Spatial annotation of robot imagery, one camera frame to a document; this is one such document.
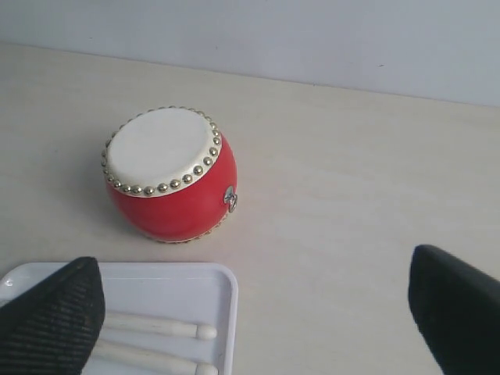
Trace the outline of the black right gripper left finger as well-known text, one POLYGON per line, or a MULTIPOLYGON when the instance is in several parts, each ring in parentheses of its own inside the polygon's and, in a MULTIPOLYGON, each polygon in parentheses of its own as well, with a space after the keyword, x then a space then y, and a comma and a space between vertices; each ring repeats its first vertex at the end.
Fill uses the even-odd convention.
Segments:
POLYGON ((98 261, 77 258, 1 307, 1 373, 82 373, 104 320, 98 261))

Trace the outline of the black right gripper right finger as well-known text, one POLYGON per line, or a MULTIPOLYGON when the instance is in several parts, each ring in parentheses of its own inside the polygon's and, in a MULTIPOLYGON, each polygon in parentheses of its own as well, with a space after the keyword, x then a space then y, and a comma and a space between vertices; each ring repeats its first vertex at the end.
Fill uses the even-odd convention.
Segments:
POLYGON ((418 245, 408 302, 442 373, 499 373, 498 280, 439 247, 418 245))

